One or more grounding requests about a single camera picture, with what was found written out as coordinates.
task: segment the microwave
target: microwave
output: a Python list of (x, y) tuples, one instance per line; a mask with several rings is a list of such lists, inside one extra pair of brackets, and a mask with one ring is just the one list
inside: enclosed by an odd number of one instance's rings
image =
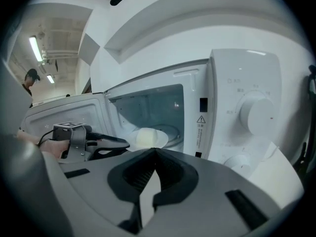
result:
[(274, 54), (218, 49), (209, 59), (163, 68), (102, 93), (31, 108), (21, 129), (42, 136), (54, 124), (72, 121), (125, 138), (150, 127), (168, 135), (166, 149), (249, 177), (275, 136), (280, 102), (280, 65)]

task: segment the wire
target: wire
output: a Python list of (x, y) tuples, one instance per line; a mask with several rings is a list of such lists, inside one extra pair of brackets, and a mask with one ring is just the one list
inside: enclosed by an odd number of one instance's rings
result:
[(43, 140), (43, 138), (44, 138), (47, 134), (50, 134), (51, 132), (53, 132), (53, 131), (55, 131), (55, 130), (57, 130), (57, 128), (54, 128), (54, 129), (52, 129), (51, 131), (45, 133), (45, 134), (40, 138), (40, 140), (39, 140), (39, 142), (38, 142), (38, 146), (41, 145), (41, 141)]

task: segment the white plate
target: white plate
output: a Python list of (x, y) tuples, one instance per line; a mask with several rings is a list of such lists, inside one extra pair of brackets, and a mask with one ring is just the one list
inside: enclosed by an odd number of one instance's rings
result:
[[(141, 147), (139, 145), (136, 145), (136, 136), (138, 134), (138, 131), (134, 131), (127, 136), (124, 137), (124, 140), (126, 140), (130, 147), (127, 148), (126, 150), (129, 150), (131, 152), (141, 150), (141, 149), (146, 149), (147, 147)], [(162, 131), (157, 130), (157, 141), (156, 144), (153, 146), (153, 148), (163, 148), (165, 145), (168, 143), (168, 135)]]

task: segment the white dial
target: white dial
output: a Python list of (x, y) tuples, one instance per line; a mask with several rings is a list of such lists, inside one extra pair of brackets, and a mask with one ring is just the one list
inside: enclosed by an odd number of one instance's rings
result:
[(243, 155), (229, 158), (224, 165), (244, 177), (247, 177), (251, 170), (248, 158)]
[(269, 137), (275, 122), (275, 108), (267, 98), (247, 99), (240, 110), (242, 126), (256, 136)]

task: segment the ceiling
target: ceiling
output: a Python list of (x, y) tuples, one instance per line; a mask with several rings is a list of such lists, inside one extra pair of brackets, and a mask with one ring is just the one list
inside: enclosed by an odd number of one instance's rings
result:
[[(9, 59), (9, 66), (18, 80), (22, 83), (26, 72), (34, 68), (42, 79), (38, 83), (49, 83), (47, 75), (52, 75), (56, 83), (74, 82), (85, 24), (86, 21), (54, 17), (24, 20)], [(45, 52), (44, 65), (35, 58), (30, 36), (37, 37), (39, 50)]]

